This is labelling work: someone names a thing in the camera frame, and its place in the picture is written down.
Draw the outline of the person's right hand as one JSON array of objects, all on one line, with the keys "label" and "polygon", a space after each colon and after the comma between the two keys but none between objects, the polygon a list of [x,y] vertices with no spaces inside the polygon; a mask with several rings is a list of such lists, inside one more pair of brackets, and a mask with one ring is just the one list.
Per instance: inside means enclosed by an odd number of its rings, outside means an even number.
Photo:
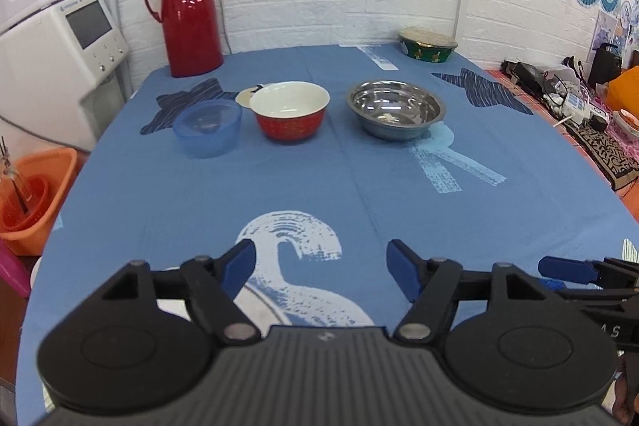
[{"label": "person's right hand", "polygon": [[625,353],[619,358],[619,375],[614,384],[615,399],[612,415],[623,425],[630,425],[638,417],[638,355]]}]

